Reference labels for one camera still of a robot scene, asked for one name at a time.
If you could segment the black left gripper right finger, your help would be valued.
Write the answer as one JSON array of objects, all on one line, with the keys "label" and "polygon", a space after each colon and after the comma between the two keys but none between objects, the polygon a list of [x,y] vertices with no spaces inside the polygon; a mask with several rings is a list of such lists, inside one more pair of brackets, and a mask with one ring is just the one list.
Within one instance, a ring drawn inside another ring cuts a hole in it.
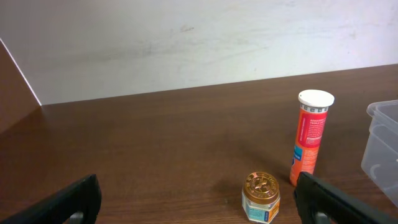
[{"label": "black left gripper right finger", "polygon": [[397,219],[351,197],[308,172],[301,172],[294,190],[303,224],[397,224]]}]

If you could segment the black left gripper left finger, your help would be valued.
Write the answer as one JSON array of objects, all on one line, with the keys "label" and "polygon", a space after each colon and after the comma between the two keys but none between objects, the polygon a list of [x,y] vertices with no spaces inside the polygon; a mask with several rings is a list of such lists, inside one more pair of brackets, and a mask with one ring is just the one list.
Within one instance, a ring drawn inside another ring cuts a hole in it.
[{"label": "black left gripper left finger", "polygon": [[2,223],[64,223],[78,212],[83,214],[82,223],[95,223],[100,212],[101,199],[97,176],[91,174],[6,218]]}]

